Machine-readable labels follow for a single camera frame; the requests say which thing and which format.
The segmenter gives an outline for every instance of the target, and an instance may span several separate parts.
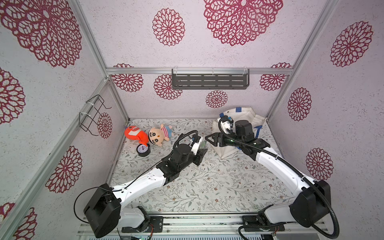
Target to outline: white tote bag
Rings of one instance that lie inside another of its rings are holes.
[[[223,113],[220,113],[219,117],[222,117],[224,115],[227,115],[228,117],[232,117],[233,119],[233,132],[235,132],[235,122],[238,120],[248,120],[252,124],[253,132],[256,134],[257,131],[260,130],[261,126],[263,125],[265,121],[265,117],[262,117],[260,115],[256,115],[255,111],[249,107],[249,108],[233,108],[231,110],[225,111]],[[220,132],[220,129],[218,128],[218,120],[214,120],[212,123],[212,133]],[[233,146],[226,146],[226,147],[215,147],[212,145],[216,153],[219,155],[220,159],[223,159],[225,157],[228,157],[229,155],[239,151],[237,147]]]

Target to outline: cartoon boy plush doll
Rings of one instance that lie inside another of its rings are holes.
[[[153,127],[149,130],[148,133],[149,140],[151,143],[161,147],[164,140],[169,141],[169,136],[174,135],[171,129],[172,126],[165,126],[164,124],[160,125],[160,129]]]

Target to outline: plush toy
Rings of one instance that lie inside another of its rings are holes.
[[[147,145],[149,139],[147,134],[136,126],[125,127],[124,135],[131,140],[139,140],[140,144]]]
[[[161,147],[164,140],[169,141],[169,136],[174,135],[171,129],[172,126],[165,126],[164,124],[160,125],[160,129],[153,127],[149,130],[148,133],[149,140],[151,143]]]

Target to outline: aluminum frame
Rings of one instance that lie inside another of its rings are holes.
[[[311,30],[311,33],[309,34],[303,48],[299,53],[299,56],[293,64],[292,73],[287,76],[287,78],[281,85],[278,95],[276,96],[275,100],[273,101],[271,107],[268,110],[268,120],[273,117],[273,114],[275,113],[276,109],[286,97],[287,91],[289,90],[290,86],[295,82],[297,74],[303,68],[305,61],[308,59],[309,54],[311,53],[313,47],[315,46],[316,42],[319,40],[322,32],[324,31],[325,26],[327,25],[328,21],[331,19],[333,13],[335,12],[338,2],[339,0],[327,0],[327,2],[324,4],[324,7],[321,10],[319,17],[317,18],[316,23]]]
[[[99,69],[100,69],[101,73],[104,75],[104,77],[108,78],[110,80],[112,86],[113,86],[114,90],[112,91],[113,92],[112,96],[115,99],[115,102],[119,107],[120,113],[124,117],[125,121],[129,122],[128,113],[124,108],[124,105],[121,101],[121,98],[120,98],[118,92],[117,92],[115,84],[113,84],[111,77],[107,73],[104,59],[101,56],[99,47],[98,47],[96,40],[92,34],[92,31],[91,31],[91,28],[89,27],[87,19],[85,18],[84,12],[81,8],[79,1],[78,0],[68,0],[68,3],[71,7],[71,10],[72,10],[76,20],[77,20],[77,23],[80,26],[80,29],[83,33],[83,37],[86,39],[86,41],[89,44],[89,47],[91,49],[92,55],[96,61],[97,66],[99,67]]]
[[[151,217],[162,216],[163,230],[156,235],[205,235],[205,234],[236,234],[238,235],[238,228],[243,225],[242,216],[255,215],[256,212],[228,212],[228,213],[184,213],[184,212],[149,212]],[[324,222],[317,222],[316,225],[323,230],[327,231]],[[298,223],[285,224],[284,232],[277,232],[278,234],[292,234],[292,233],[318,233],[314,228],[305,228]],[[272,234],[272,231],[256,232],[260,234]],[[140,233],[140,235],[149,235],[150,233]],[[94,236],[94,233],[89,224],[82,224],[78,230],[77,235],[80,236]],[[115,228],[106,236],[118,235]],[[120,235],[130,235],[130,233],[121,233]]]
[[[291,74],[293,68],[111,68],[107,67],[108,74]]]
[[[108,79],[103,79],[92,96],[102,93],[108,86]],[[92,109],[92,105],[84,103],[80,112],[89,112]],[[84,120],[86,115],[81,117],[81,121]],[[11,239],[17,228],[22,223],[24,217],[27,215],[32,203],[38,196],[40,190],[43,188],[45,182],[49,179],[55,167],[59,164],[63,155],[67,151],[68,147],[75,139],[77,133],[80,130],[79,119],[76,115],[69,128],[65,131],[64,135],[60,138],[59,142],[51,151],[43,165],[39,168],[35,176],[30,180],[29,184],[17,199],[15,206],[8,214],[7,218],[0,225],[0,240]]]

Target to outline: clock face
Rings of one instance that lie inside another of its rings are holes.
[[[145,153],[146,151],[148,151],[148,146],[145,146],[143,144],[140,144],[138,147],[137,147],[137,151],[138,153]]]

